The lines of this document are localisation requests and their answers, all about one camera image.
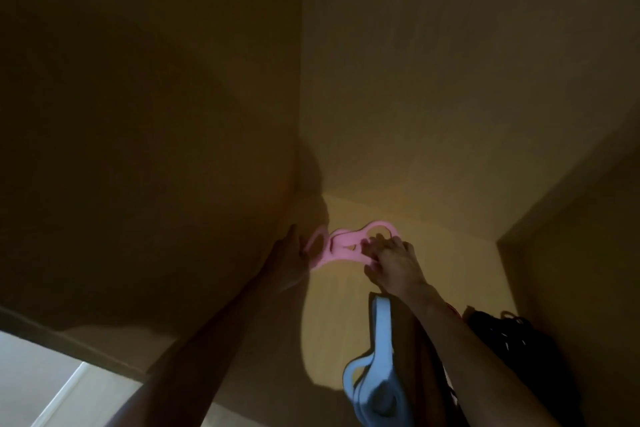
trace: pink plastic hanger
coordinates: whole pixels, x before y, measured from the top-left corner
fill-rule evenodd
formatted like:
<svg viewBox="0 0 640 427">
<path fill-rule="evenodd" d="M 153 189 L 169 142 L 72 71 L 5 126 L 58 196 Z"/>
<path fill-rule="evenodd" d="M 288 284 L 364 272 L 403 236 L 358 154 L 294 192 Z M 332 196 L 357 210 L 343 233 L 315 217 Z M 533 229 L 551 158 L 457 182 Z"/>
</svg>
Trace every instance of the pink plastic hanger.
<svg viewBox="0 0 640 427">
<path fill-rule="evenodd" d="M 334 260 L 351 260 L 365 265 L 373 264 L 375 261 L 362 253 L 362 241 L 369 238 L 367 233 L 374 227 L 385 227 L 389 230 L 392 237 L 399 236 L 396 227 L 388 221 L 372 221 L 363 229 L 355 232 L 338 229 L 329 234 L 329 231 L 324 225 L 318 227 L 305 246 L 305 252 L 308 252 L 318 237 L 323 237 L 322 252 L 311 259 L 309 264 L 310 269 L 320 268 L 324 264 Z"/>
</svg>

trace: forearm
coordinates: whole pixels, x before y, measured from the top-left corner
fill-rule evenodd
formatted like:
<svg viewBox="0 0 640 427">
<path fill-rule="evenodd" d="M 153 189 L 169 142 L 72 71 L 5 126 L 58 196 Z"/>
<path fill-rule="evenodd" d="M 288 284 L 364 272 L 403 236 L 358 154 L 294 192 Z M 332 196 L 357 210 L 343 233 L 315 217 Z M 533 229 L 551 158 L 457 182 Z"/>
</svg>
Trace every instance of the forearm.
<svg viewBox="0 0 640 427">
<path fill-rule="evenodd" d="M 254 313 L 275 293 L 255 278 L 124 404 L 108 427 L 200 427 Z"/>
<path fill-rule="evenodd" d="M 555 426 L 555 420 L 493 352 L 422 284 L 405 302 L 435 346 L 472 427 Z"/>
</svg>

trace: blue hanger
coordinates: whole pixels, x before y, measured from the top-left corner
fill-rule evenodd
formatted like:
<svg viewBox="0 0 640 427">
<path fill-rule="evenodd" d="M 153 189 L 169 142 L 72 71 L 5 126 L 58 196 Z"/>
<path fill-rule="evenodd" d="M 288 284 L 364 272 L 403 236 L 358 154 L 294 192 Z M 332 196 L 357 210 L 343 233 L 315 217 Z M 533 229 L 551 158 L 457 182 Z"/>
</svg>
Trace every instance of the blue hanger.
<svg viewBox="0 0 640 427">
<path fill-rule="evenodd" d="M 365 427 L 411 427 L 409 402 L 394 370 L 391 344 L 391 302 L 376 296 L 371 304 L 374 350 L 370 355 L 350 362 L 342 375 L 342 386 L 353 404 L 356 416 Z M 353 372 L 367 367 L 353 385 Z"/>
</svg>

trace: right hand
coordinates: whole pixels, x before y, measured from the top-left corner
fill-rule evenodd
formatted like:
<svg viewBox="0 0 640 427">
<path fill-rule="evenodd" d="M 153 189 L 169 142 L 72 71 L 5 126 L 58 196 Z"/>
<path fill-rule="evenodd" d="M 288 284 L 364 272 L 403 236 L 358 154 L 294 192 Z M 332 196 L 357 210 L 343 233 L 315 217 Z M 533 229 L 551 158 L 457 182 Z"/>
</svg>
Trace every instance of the right hand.
<svg viewBox="0 0 640 427">
<path fill-rule="evenodd" d="M 405 303 L 412 294 L 429 287 L 413 245 L 400 237 L 385 239 L 378 234 L 362 243 L 362 253 L 376 261 L 364 267 L 369 280 Z"/>
</svg>

